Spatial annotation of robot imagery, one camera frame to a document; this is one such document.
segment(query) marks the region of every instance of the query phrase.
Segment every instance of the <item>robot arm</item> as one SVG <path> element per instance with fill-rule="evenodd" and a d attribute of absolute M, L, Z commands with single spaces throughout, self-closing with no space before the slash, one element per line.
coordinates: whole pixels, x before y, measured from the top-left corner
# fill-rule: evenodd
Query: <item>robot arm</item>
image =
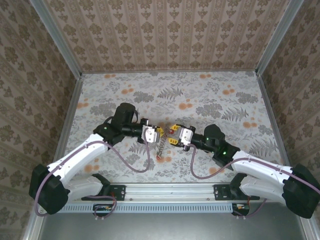
<path fill-rule="evenodd" d="M 133 105 L 122 103 L 116 109 L 111 123 L 106 120 L 99 125 L 93 134 L 72 152 L 47 167 L 41 164 L 36 166 L 32 171 L 29 195 L 36 199 L 39 187 L 47 178 L 39 192 L 38 203 L 49 214 L 57 213 L 68 201 L 98 195 L 104 187 L 102 182 L 107 181 L 101 175 L 94 174 L 80 180 L 71 179 L 86 164 L 113 148 L 125 137 L 137 137 L 137 141 L 142 144 L 143 137 L 148 143 L 156 143 L 163 134 L 160 127 L 149 125 L 148 119 L 142 118 L 140 123 L 132 122 L 135 110 Z"/>
<path fill-rule="evenodd" d="M 296 176 L 317 189 L 320 185 L 310 171 L 301 164 L 296 167 L 282 166 L 252 156 L 225 141 L 225 134 L 215 124 L 204 129 L 204 134 L 195 133 L 196 128 L 183 125 L 171 127 L 174 131 L 168 140 L 176 147 L 189 151 L 190 146 L 213 153 L 212 159 L 220 167 L 228 167 L 238 174 L 230 183 L 230 195 L 236 200 L 239 195 L 259 196 L 286 205 L 303 218 L 311 218 L 320 200 L 320 195 L 302 182 L 289 176 Z M 194 177 L 207 179 L 213 177 Z"/>

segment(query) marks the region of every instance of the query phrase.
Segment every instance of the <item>patterned wall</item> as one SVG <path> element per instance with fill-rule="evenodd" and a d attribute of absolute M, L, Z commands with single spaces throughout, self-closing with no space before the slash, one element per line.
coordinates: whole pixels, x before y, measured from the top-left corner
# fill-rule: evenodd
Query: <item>patterned wall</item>
<path fill-rule="evenodd" d="M 83 72 L 255 69 L 289 0 L 44 0 Z"/>
<path fill-rule="evenodd" d="M 32 169 L 53 160 L 75 85 L 27 0 L 0 1 L 0 239 L 23 234 Z"/>
<path fill-rule="evenodd" d="M 288 157 L 320 181 L 320 2 L 305 0 L 263 73 Z"/>
<path fill-rule="evenodd" d="M 84 74 L 82 93 L 72 123 L 67 152 L 92 134 L 95 126 L 112 116 L 121 103 L 133 104 L 139 118 L 161 126 L 165 134 L 150 144 L 151 167 L 145 173 L 128 169 L 111 150 L 83 166 L 78 176 L 100 173 L 116 183 L 205 182 L 191 175 L 192 151 L 169 144 L 174 124 L 196 127 L 218 125 L 231 144 L 267 161 L 282 163 L 257 77 L 250 72 L 160 72 Z M 146 147 L 126 137 L 115 146 L 136 169 L 147 166 Z M 212 153 L 198 151 L 194 164 L 197 175 L 207 176 L 219 167 Z M 230 182 L 235 172 L 226 169 L 207 182 Z"/>

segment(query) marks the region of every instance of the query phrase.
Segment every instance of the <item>black bracket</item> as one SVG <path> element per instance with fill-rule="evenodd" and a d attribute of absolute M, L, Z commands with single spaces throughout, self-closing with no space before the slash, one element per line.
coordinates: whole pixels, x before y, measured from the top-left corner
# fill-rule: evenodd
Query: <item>black bracket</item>
<path fill-rule="evenodd" d="M 233 216 L 247 216 L 250 211 L 250 205 L 247 203 L 244 203 L 244 204 L 232 203 L 232 210 L 236 211 L 231 213 Z"/>
<path fill-rule="evenodd" d="M 241 181 L 247 176 L 238 173 L 229 184 L 213 185 L 215 200 L 248 200 L 248 196 L 240 190 Z M 258 196 L 250 196 L 250 200 L 259 200 Z"/>
<path fill-rule="evenodd" d="M 117 201 L 124 201 L 126 197 L 126 185 L 111 185 L 111 183 L 100 174 L 96 173 L 92 175 L 93 177 L 100 180 L 103 184 L 101 191 L 96 196 L 110 196 L 114 197 Z M 83 197 L 83 201 L 110 201 L 110 198 L 90 198 Z"/>

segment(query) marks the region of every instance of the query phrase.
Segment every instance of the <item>floral tablecloth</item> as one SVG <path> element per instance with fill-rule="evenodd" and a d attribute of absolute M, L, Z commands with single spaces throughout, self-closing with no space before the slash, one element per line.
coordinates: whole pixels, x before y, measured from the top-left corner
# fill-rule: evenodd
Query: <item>floral tablecloth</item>
<path fill-rule="evenodd" d="M 148 118 L 167 133 L 174 123 L 196 127 L 218 125 L 226 140 L 250 154 L 282 163 L 271 123 L 254 72 L 160 72 L 85 74 L 66 152 L 81 144 L 95 127 L 112 116 L 121 103 L 135 105 L 139 118 Z M 100 173 L 116 183 L 229 182 L 235 173 L 226 169 L 207 180 L 190 173 L 192 151 L 184 152 L 168 143 L 165 134 L 150 144 L 151 168 L 145 173 L 128 169 L 110 150 L 100 155 L 76 177 Z M 115 145 L 136 169 L 147 165 L 147 153 L 136 139 Z M 197 151 L 195 173 L 207 176 L 219 167 L 212 153 Z"/>

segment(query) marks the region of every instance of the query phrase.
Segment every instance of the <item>gray leaf pattern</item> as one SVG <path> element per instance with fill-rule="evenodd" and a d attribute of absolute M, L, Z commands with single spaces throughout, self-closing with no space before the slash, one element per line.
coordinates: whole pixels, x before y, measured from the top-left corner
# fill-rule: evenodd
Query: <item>gray leaf pattern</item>
<path fill-rule="evenodd" d="M 131 171 L 109 150 L 84 167 L 77 177 L 100 173 L 117 183 L 229 182 L 234 176 L 230 170 L 208 180 L 191 175 L 192 151 L 185 152 L 167 140 L 169 128 L 175 123 L 194 126 L 199 134 L 206 126 L 216 124 L 232 145 L 266 161 L 281 163 L 254 72 L 84 74 L 82 78 L 67 153 L 123 102 L 133 104 L 139 118 L 148 118 L 151 124 L 161 126 L 165 134 L 159 143 L 149 144 L 151 164 L 145 173 Z M 136 138 L 126 137 L 115 148 L 133 168 L 141 170 L 147 166 L 146 146 Z M 197 151 L 195 173 L 207 176 L 216 171 L 219 167 L 212 157 L 212 153 Z"/>

